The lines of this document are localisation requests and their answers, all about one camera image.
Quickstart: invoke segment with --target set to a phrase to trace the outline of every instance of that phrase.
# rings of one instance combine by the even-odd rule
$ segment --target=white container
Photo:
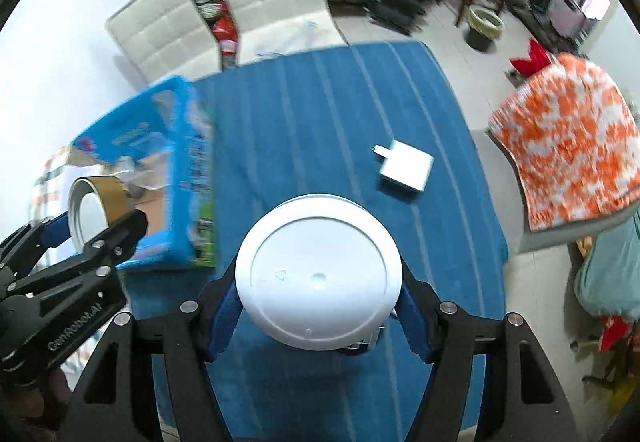
[[[402,285],[395,242],[369,212],[333,195],[279,205],[249,231],[236,259],[242,305],[277,341],[335,350],[382,325]]]

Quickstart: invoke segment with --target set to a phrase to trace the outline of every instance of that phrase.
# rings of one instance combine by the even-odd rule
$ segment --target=blue tablecloth
[[[194,87],[209,98],[215,122],[215,277],[270,209],[299,194],[331,193],[368,209],[440,298],[471,314],[503,317],[506,243],[455,96],[423,44],[296,54],[226,70]],[[392,138],[435,158],[424,193],[412,201],[379,186],[371,148]],[[136,316],[193,298],[208,277],[201,270],[128,276]],[[291,350],[243,313],[228,351],[209,367],[232,435],[403,440],[430,368],[409,350],[399,324],[389,326],[375,349],[350,358]],[[483,361],[476,359],[463,427],[479,412]],[[170,422],[162,382],[158,389]]]

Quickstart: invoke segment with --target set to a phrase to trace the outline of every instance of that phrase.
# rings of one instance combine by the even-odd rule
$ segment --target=orange patterned fabric
[[[640,198],[640,136],[611,77],[569,54],[529,78],[489,120],[516,163],[529,228],[609,215]]]

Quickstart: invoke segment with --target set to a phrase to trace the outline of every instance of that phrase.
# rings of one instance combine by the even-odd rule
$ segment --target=red object
[[[512,58],[509,60],[523,77],[531,77],[551,64],[548,52],[535,39],[529,40],[529,59]]]
[[[225,11],[225,15],[213,24],[211,31],[220,44],[222,54],[225,56],[235,56],[238,50],[238,31],[236,30],[233,19],[231,19],[229,15],[226,3],[220,0],[217,4]]]
[[[625,323],[620,316],[609,316],[600,337],[600,351],[610,350],[617,340],[625,338],[631,326]]]

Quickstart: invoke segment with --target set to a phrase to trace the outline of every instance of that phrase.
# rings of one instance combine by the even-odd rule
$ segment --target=blue cardboard box
[[[181,77],[140,92],[92,124],[72,143],[102,164],[130,158],[159,165],[161,188],[136,199],[146,236],[118,268],[214,266],[212,125],[207,101]]]

